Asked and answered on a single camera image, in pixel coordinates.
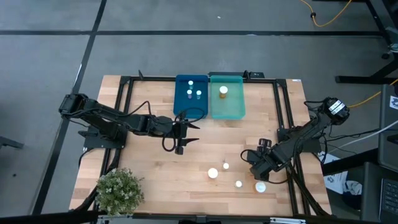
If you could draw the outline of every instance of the wooden tabletop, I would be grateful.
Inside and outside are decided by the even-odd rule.
[[[113,107],[118,92],[120,76],[106,75],[99,90],[98,101]],[[295,125],[309,120],[303,104],[305,96],[300,80],[287,80],[290,105]],[[134,82],[130,111],[143,101],[149,100],[152,114],[174,118],[174,82]],[[282,90],[284,122],[287,124]],[[250,165],[241,160],[244,149],[256,149],[259,138],[277,142],[278,120],[274,92],[271,84],[245,83],[244,100],[246,115],[242,120],[216,120],[211,112],[195,123],[200,129],[189,129],[188,138],[200,138],[184,149],[182,156],[165,152],[161,138],[135,136],[129,133],[126,147],[122,150],[119,167],[130,168],[134,175],[144,177],[142,189],[146,202],[136,212],[207,215],[292,215],[287,184],[266,183],[267,190],[256,192]],[[146,107],[137,113],[147,114]],[[79,206],[96,185],[100,176],[104,149],[94,149],[81,161],[70,208]],[[309,153],[302,153],[305,183],[324,210],[330,205],[319,161]],[[222,170],[223,162],[229,169]],[[219,171],[216,179],[210,179],[210,168]],[[286,179],[285,170],[271,172],[270,180]],[[234,183],[240,180],[240,189]],[[303,213],[301,195],[296,186],[300,213]]]

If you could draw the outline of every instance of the white bottle cap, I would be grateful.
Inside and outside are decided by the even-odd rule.
[[[218,171],[215,168],[210,168],[207,174],[210,178],[214,179],[218,176]]]
[[[237,180],[235,182],[235,187],[242,187],[242,186],[243,186],[243,184],[242,184],[242,182],[240,180]]]
[[[225,94],[228,92],[228,88],[226,86],[221,86],[220,87],[220,93]]]
[[[266,191],[266,189],[267,189],[267,186],[266,186],[265,183],[263,183],[263,182],[257,182],[257,183],[256,183],[256,190],[257,190],[257,192],[263,193],[263,192]]]
[[[229,164],[225,162],[225,163],[223,164],[223,168],[224,168],[224,169],[228,169],[228,168],[229,168]]]

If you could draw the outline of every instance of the translucent plastic container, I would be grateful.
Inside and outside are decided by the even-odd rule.
[[[220,87],[226,86],[225,98],[220,98]],[[246,114],[243,96],[243,79],[237,75],[212,75],[210,77],[210,105],[213,119],[242,119]]]

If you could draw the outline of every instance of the potted plant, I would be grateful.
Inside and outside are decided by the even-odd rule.
[[[102,175],[97,181],[95,200],[101,211],[108,215],[133,213],[141,202],[144,202],[140,181],[129,169],[113,169]]]

